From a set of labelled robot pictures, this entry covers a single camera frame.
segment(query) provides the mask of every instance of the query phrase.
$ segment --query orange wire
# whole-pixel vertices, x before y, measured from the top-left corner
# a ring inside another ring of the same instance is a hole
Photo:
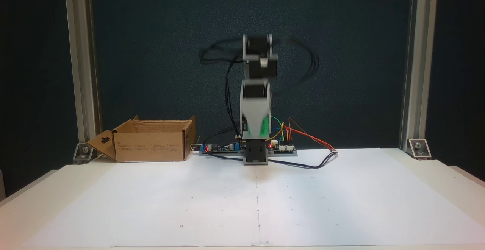
[[[329,148],[329,150],[335,150],[335,148],[334,148],[332,145],[330,145],[329,143],[325,142],[324,140],[321,140],[321,139],[316,138],[315,136],[311,136],[311,135],[309,135],[309,134],[305,134],[305,133],[303,133],[302,131],[298,131],[298,130],[295,130],[295,129],[291,129],[291,128],[290,128],[290,127],[288,127],[288,126],[285,126],[285,128],[286,128],[286,130],[291,130],[291,131],[294,131],[295,133],[302,134],[302,135],[304,135],[304,136],[308,136],[309,138],[312,138],[312,139],[314,139],[314,140],[316,140],[316,141],[319,141],[319,142],[320,142],[320,143],[322,143],[324,146],[326,146],[327,148]]]

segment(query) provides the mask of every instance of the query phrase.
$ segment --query cardboard box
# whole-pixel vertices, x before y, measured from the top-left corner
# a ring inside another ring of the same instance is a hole
[[[196,119],[139,120],[138,116],[87,142],[116,162],[184,161],[196,140]]]

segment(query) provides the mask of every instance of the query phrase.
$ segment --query white paper sheet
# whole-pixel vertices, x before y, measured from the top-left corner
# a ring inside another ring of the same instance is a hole
[[[281,160],[316,165],[325,150]],[[485,228],[379,149],[322,169],[199,158],[121,163],[33,247],[485,243]]]
[[[326,153],[302,150],[299,161]],[[480,224],[379,149],[342,150],[318,171],[257,173],[261,240],[272,245],[485,243]]]

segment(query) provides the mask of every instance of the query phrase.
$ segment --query yellow wire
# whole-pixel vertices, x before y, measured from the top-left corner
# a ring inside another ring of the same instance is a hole
[[[265,139],[265,141],[272,140],[273,138],[275,138],[275,137],[279,136],[279,134],[281,134],[281,135],[283,136],[283,141],[285,141],[285,136],[284,136],[284,133],[283,133],[283,127],[284,127],[284,126],[285,126],[285,123],[283,122],[283,123],[281,124],[281,129],[278,131],[278,133],[277,133],[277,134],[275,134],[274,136],[272,136],[271,138]]]

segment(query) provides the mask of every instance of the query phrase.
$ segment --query white table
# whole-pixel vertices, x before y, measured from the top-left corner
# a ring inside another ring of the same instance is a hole
[[[401,150],[394,148],[384,149],[384,151],[413,172],[424,183],[433,188],[433,190],[468,214],[476,222],[485,226],[485,188],[483,186],[437,160],[416,161]],[[69,205],[78,195],[86,191],[100,176],[114,165],[114,162],[104,158],[97,159],[87,165],[67,165],[9,202],[4,202],[3,206],[0,207],[0,250],[27,249],[21,245]],[[208,248],[221,250],[220,247]],[[307,248],[326,250],[475,250],[485,249],[485,244]],[[94,250],[94,248],[36,249]],[[146,250],[147,248],[124,249]],[[182,250],[186,248],[177,247],[174,249]]]

